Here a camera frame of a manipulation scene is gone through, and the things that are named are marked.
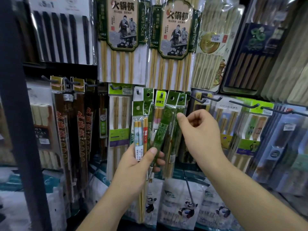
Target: right hand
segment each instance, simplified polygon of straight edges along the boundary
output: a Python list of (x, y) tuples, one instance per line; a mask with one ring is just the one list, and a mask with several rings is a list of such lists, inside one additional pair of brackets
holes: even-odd
[(177, 114), (186, 146), (201, 169), (209, 169), (227, 160), (220, 141), (217, 121), (204, 109), (192, 112), (188, 117)]

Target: left hand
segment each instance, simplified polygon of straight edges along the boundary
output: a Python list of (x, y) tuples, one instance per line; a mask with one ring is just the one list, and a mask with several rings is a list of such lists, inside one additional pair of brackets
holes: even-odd
[[(125, 207), (129, 206), (142, 191), (148, 169), (156, 153), (157, 149), (152, 147), (138, 162), (135, 158), (134, 144), (132, 144), (123, 154), (108, 192), (117, 194), (117, 198), (121, 200)], [(165, 165), (165, 161), (160, 159), (163, 156), (164, 154), (160, 152), (157, 165)], [(153, 171), (159, 172), (160, 168), (154, 167)]]

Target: black chopstick package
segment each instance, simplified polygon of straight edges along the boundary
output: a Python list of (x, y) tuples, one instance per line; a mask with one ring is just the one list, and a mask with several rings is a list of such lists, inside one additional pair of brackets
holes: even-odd
[(43, 62), (96, 65), (94, 0), (29, 0)]

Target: illustration of two men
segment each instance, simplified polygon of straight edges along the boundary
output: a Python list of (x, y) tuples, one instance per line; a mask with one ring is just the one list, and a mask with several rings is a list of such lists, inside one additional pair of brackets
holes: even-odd
[(171, 34), (171, 51), (168, 53), (174, 56), (182, 56), (187, 50), (188, 42), (188, 32), (186, 28), (183, 27), (182, 31), (180, 30), (180, 25), (173, 30)]
[(129, 19), (129, 22), (126, 20), (127, 16), (124, 15), (123, 19), (119, 25), (119, 33), (121, 42), (125, 44), (126, 47), (133, 47), (136, 44), (136, 30), (137, 24), (133, 21), (133, 18)]

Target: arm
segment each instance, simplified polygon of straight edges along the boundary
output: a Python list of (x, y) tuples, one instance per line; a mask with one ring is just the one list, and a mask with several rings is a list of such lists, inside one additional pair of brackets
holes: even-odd
[(246, 231), (304, 231), (308, 223), (225, 157), (216, 120), (205, 110), (177, 115), (185, 143)]
[[(108, 190), (83, 220), (77, 231), (117, 230), (119, 221), (128, 206), (144, 188), (146, 174), (157, 149), (152, 147), (139, 163), (134, 157), (134, 152), (132, 144), (123, 154)], [(157, 159), (157, 164), (164, 165), (165, 161)], [(160, 168), (155, 167), (154, 171), (159, 172)]]

